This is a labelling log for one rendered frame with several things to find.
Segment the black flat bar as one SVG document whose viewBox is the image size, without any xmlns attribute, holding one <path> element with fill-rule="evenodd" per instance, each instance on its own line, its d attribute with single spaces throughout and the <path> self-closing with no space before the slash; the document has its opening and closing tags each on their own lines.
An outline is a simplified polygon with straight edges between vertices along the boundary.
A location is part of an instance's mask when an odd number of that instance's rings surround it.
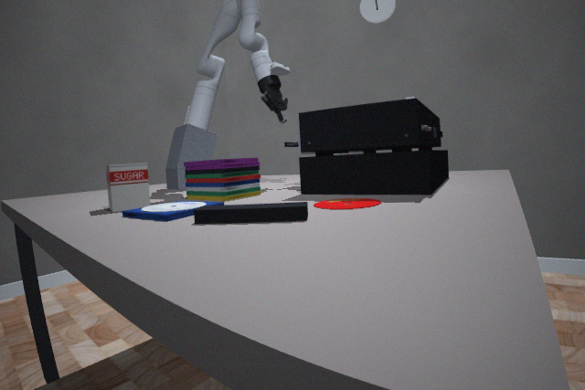
<svg viewBox="0 0 585 390">
<path fill-rule="evenodd" d="M 307 221 L 307 202 L 202 206 L 194 210 L 195 224 L 233 224 Z"/>
</svg>

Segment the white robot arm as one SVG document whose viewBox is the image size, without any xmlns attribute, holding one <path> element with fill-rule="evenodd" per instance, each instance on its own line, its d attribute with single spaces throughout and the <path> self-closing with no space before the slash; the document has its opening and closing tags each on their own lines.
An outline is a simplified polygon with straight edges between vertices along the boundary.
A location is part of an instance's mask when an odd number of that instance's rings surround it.
<svg viewBox="0 0 585 390">
<path fill-rule="evenodd" d="M 218 86 L 225 68 L 225 60 L 211 55 L 211 52 L 222 40 L 237 30 L 240 20 L 242 23 L 239 31 L 239 43 L 242 47 L 252 51 L 250 64 L 257 83 L 269 75 L 279 77 L 291 72 L 284 65 L 277 62 L 271 63 L 266 38 L 255 32 L 255 28 L 261 24 L 259 1 L 228 0 L 218 12 L 210 37 L 197 64 L 197 73 L 212 79 L 197 82 L 190 107 L 187 109 L 184 125 L 191 124 L 208 130 Z M 256 54 L 253 54 L 255 52 Z"/>
</svg>

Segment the silver cd disc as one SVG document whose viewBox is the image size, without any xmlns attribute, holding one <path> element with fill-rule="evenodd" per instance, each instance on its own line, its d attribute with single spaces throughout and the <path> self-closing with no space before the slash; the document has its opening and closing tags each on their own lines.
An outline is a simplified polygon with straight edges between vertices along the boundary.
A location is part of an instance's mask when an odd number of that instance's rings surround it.
<svg viewBox="0 0 585 390">
<path fill-rule="evenodd" d="M 160 204 L 154 206 L 147 206 L 142 208 L 141 210 L 144 212 L 172 212 L 172 211 L 181 211 L 181 210 L 188 210 L 199 208 L 201 206 L 205 206 L 206 203 L 203 202 L 178 202 L 178 203 L 167 203 L 167 204 Z"/>
</svg>

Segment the red cd with green label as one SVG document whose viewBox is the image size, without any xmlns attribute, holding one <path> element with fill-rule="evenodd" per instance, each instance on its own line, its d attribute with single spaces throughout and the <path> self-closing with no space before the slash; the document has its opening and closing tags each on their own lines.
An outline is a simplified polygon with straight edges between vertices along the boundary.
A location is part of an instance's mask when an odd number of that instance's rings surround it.
<svg viewBox="0 0 585 390">
<path fill-rule="evenodd" d="M 351 203 L 351 204 L 347 204 Z M 327 200 L 322 201 L 314 204 L 314 207 L 323 208 L 323 209 L 358 209 L 358 208 L 366 208 L 371 206 L 378 206 L 381 204 L 381 201 L 376 199 L 366 199 L 366 198 L 347 198 L 347 199 L 335 199 L 335 200 Z"/>
</svg>

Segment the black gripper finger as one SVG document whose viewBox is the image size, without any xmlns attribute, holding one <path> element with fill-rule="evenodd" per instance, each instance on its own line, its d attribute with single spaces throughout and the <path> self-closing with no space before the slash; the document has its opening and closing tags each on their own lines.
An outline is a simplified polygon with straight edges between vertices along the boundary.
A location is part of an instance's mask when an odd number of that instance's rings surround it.
<svg viewBox="0 0 585 390">
<path fill-rule="evenodd" d="M 284 113 L 284 111 L 285 111 L 285 110 L 287 110 L 288 99 L 287 99 L 287 98 L 284 98 L 284 97 L 282 97 L 282 94 L 281 94 L 281 92 L 280 92 L 280 91 L 278 92 L 278 96 L 279 96 L 279 99 L 280 99 L 280 102 L 281 102 L 281 103 L 280 103 L 280 105 L 281 105 L 281 107 L 282 107 L 283 114 L 284 114 L 284 116 L 285 116 L 285 113 Z M 285 106 L 283 106 L 283 105 L 285 105 Z M 287 121 L 287 118 L 286 118 L 286 116 L 285 116 L 285 119 L 286 119 L 286 121 Z M 286 121 L 285 121 L 285 122 L 286 122 Z"/>
<path fill-rule="evenodd" d="M 267 93 L 267 91 L 265 91 L 265 94 L 261 97 L 261 99 L 265 102 L 265 104 L 269 107 L 269 109 L 271 111 L 274 111 L 277 114 L 280 123 L 283 123 L 286 121 L 286 119 L 285 119 L 285 116 L 283 114 L 282 107 L 280 105 L 281 102 L 278 98 L 278 93 L 275 90 L 273 92 L 273 94 L 274 94 L 274 97 L 276 99 L 276 102 L 271 98 L 271 96 Z"/>
</svg>

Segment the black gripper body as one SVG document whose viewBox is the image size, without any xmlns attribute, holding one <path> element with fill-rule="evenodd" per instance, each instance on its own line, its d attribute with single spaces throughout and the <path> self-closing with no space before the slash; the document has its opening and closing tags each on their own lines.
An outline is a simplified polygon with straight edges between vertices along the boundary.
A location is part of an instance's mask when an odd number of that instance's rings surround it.
<svg viewBox="0 0 585 390">
<path fill-rule="evenodd" d="M 259 80 L 258 86 L 261 93 L 265 94 L 265 91 L 271 96 L 276 102 L 273 92 L 276 90 L 277 93 L 280 91 L 281 82 L 277 75 L 269 75 Z"/>
</svg>

